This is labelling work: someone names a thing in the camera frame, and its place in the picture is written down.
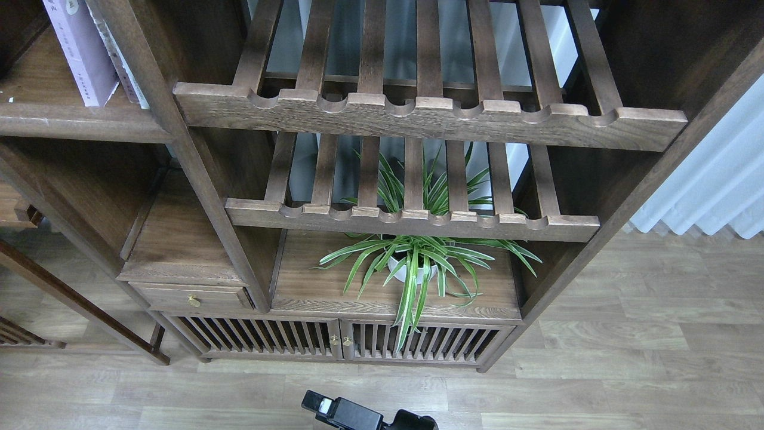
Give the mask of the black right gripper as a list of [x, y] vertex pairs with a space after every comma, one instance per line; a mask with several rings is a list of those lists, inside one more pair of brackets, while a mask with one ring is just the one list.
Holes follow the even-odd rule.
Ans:
[[313, 390], [306, 390], [302, 408], [315, 414], [317, 420], [327, 420], [328, 424], [340, 429], [438, 429], [436, 420], [430, 416], [420, 416], [406, 409], [399, 409], [390, 423], [384, 416], [371, 409], [347, 400], [347, 398], [325, 397]]

